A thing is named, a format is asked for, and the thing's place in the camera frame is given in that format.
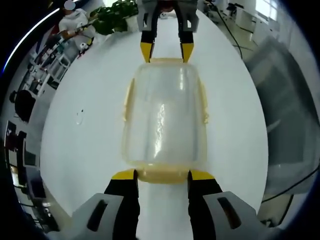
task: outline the white shirt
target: white shirt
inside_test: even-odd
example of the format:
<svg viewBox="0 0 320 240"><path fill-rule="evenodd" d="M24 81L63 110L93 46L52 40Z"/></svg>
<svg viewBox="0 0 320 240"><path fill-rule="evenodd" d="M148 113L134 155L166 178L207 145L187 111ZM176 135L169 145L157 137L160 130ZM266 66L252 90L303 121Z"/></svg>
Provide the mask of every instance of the white shirt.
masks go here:
<svg viewBox="0 0 320 240"><path fill-rule="evenodd" d="M86 14L87 12L85 10L78 8L73 13L64 16L63 19L61 19L61 21L59 22L59 31L75 31L77 28L79 28L80 24L88 24L88 18ZM72 39L80 50L80 44L87 43L93 36L94 28L92 26L89 26L86 30L73 37Z"/></svg>

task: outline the green plant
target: green plant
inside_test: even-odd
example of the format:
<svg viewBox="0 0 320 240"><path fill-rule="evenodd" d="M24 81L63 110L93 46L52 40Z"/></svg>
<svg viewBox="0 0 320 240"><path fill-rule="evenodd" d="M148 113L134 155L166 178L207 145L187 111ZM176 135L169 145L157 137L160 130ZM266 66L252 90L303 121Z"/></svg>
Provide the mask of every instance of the green plant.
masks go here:
<svg viewBox="0 0 320 240"><path fill-rule="evenodd" d="M92 23L95 30L102 35L128 30L126 19L138 14L138 6L133 0L118 0L111 7L99 7L90 13L97 15Z"/></svg>

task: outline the transparent plastic container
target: transparent plastic container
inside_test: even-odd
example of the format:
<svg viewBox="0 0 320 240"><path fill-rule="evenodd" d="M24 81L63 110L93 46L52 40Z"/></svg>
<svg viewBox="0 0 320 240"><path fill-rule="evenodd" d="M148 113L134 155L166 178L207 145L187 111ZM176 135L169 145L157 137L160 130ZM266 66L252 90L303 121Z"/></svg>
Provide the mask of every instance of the transparent plastic container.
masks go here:
<svg viewBox="0 0 320 240"><path fill-rule="evenodd" d="M194 66L168 59L143 64L124 106L122 155L140 180L183 182L207 160L207 99Z"/></svg>

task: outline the white tabletop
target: white tabletop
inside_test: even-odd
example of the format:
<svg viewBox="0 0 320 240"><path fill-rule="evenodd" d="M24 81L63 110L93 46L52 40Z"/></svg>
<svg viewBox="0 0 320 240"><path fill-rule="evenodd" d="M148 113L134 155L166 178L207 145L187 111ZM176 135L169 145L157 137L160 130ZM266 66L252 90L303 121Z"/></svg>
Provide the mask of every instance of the white tabletop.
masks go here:
<svg viewBox="0 0 320 240"><path fill-rule="evenodd" d="M189 63L206 88L208 161L223 191L258 211L264 194L268 141L263 110L251 76L223 33L201 12ZM120 34L93 45L65 74L51 103L41 144L41 176L71 215L111 177L129 169L121 157L127 87L144 63L141 33ZM158 21L154 58L181 57L177 19ZM139 182L137 237L193 239L187 184Z"/></svg>

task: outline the container lid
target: container lid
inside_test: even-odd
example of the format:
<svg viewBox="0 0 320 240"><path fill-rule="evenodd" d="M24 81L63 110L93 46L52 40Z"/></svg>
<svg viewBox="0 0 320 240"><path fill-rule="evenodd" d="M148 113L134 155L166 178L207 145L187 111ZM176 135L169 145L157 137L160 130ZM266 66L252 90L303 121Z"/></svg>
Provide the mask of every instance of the container lid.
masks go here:
<svg viewBox="0 0 320 240"><path fill-rule="evenodd" d="M207 158L203 88L180 62L139 67L125 101L123 158L138 170L186 171Z"/></svg>

